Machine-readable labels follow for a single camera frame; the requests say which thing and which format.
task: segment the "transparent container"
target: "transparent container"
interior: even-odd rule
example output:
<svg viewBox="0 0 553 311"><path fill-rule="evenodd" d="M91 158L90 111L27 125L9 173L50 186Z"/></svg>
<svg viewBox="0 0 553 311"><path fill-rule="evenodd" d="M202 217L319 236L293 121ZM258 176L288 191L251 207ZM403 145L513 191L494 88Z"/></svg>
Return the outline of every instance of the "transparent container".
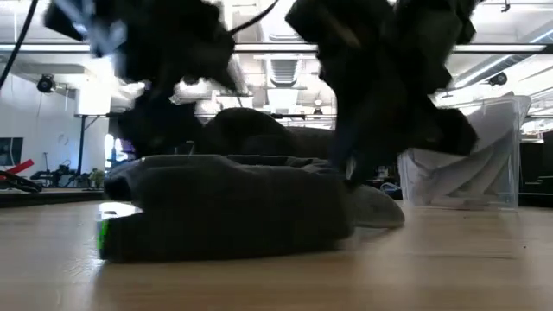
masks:
<svg viewBox="0 0 553 311"><path fill-rule="evenodd" d="M518 207L520 128L531 106L526 96L454 105L479 141L470 156L409 149L398 157L404 204L480 209Z"/></svg>

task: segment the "robotic arm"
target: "robotic arm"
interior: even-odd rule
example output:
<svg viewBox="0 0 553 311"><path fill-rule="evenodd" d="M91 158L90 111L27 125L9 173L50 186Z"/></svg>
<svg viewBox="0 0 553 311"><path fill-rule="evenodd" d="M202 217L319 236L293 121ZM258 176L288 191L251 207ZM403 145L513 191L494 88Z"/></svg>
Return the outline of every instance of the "robotic arm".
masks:
<svg viewBox="0 0 553 311"><path fill-rule="evenodd" d="M472 39L469 17L477 2L295 2L286 21L319 48L320 77L338 101L333 162L349 166L353 181L362 181L364 172L393 161L408 148L462 156L471 152L477 137L465 117L458 110L437 109L428 95L450 82L444 63L455 44ZM169 128L179 129L175 124L152 125L154 118L179 115L168 100L176 83L204 78L237 91L227 71L235 45L232 36L259 21L275 4L228 31L219 21L219 9L202 0L53 0L45 24L76 40L88 40L95 56L116 55L119 78L149 82L135 111L121 124L134 144L148 146L147 155L190 138L184 132L168 133ZM170 122L181 123L185 131L194 110L178 109L183 111L182 121L172 117Z"/></svg>

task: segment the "wooden table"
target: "wooden table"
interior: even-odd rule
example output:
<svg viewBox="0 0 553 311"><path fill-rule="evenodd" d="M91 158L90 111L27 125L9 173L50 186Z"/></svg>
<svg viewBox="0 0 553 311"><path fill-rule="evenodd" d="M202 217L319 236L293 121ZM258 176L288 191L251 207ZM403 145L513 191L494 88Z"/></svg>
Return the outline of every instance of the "wooden table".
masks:
<svg viewBox="0 0 553 311"><path fill-rule="evenodd" d="M406 209L357 251L104 265L98 203L0 210L6 311L553 310L553 212Z"/></svg>

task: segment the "security camera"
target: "security camera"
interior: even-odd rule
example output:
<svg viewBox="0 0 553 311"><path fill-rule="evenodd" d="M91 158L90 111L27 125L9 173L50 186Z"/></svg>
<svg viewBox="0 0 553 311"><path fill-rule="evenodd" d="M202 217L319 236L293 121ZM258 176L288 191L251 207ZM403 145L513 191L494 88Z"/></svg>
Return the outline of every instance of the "security camera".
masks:
<svg viewBox="0 0 553 311"><path fill-rule="evenodd" d="M52 74L43 74L36 84L36 89L42 93L54 92L55 87L54 76Z"/></svg>
<svg viewBox="0 0 553 311"><path fill-rule="evenodd" d="M491 77L487 83L491 86L504 86L507 83L507 75L504 73L498 73Z"/></svg>

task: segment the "red object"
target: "red object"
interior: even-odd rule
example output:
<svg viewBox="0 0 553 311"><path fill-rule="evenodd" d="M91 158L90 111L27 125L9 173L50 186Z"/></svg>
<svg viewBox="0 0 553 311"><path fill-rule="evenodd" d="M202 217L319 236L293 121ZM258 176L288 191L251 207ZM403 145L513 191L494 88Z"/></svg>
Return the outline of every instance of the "red object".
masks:
<svg viewBox="0 0 553 311"><path fill-rule="evenodd" d="M19 165L15 165L15 167L13 168L7 169L6 172L12 173L12 174L19 174L25 169L32 167L33 165L35 165L35 163L33 162L33 160L29 159L23 163L20 163ZM0 181L4 179L6 179L6 177L0 176Z"/></svg>

